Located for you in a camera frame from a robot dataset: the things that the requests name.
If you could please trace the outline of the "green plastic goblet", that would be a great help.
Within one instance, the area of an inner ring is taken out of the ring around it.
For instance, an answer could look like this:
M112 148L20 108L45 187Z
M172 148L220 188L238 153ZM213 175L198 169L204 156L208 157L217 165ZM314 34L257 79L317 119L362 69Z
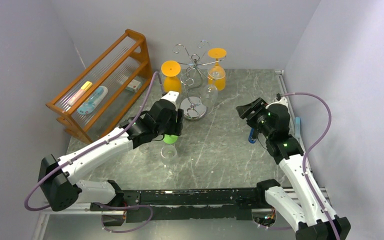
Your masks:
M178 136L176 135L165 134L163 137L163 142L169 145L174 144L177 140L178 140Z

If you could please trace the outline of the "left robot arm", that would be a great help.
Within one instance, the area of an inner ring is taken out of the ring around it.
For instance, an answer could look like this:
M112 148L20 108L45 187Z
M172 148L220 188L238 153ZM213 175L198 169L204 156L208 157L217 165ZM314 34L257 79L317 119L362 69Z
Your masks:
M118 154L127 153L158 136L180 136L184 111L172 100L159 99L138 118L130 117L99 140L61 157L41 160L38 183L55 212L77 203L100 203L110 210L122 206L120 187L113 180L86 181L83 177Z

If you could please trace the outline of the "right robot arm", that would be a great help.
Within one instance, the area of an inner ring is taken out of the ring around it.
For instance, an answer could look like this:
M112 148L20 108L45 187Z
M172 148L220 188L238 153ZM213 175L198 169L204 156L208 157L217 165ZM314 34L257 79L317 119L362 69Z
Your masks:
M266 150L288 178L296 193L296 203L274 180L257 184L255 202L260 207L270 206L280 214L295 232L297 240L344 240L351 224L339 217L328 203L311 173L304 150L290 134L288 100L277 97L272 103L257 98L236 111L257 135L265 138Z

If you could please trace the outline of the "clear wine glass handled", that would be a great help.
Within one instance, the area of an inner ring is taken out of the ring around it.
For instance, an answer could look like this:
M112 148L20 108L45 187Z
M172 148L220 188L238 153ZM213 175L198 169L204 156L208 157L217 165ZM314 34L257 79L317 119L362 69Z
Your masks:
M207 85L201 90L201 102L207 108L213 107L220 91L214 85Z

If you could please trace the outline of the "orange goblet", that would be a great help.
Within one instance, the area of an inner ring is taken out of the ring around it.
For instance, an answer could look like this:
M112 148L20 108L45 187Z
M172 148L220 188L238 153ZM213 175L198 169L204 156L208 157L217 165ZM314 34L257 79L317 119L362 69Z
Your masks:
M182 83L178 78L181 72L181 66L177 61L168 60L161 65L161 72L165 76L163 81L163 89L165 92L182 92Z
M208 51L208 56L214 59L214 63L211 68L207 70L207 82L209 85L214 85L218 91L222 91L226 87L226 71L220 65L227 55L227 51L224 48L216 47Z

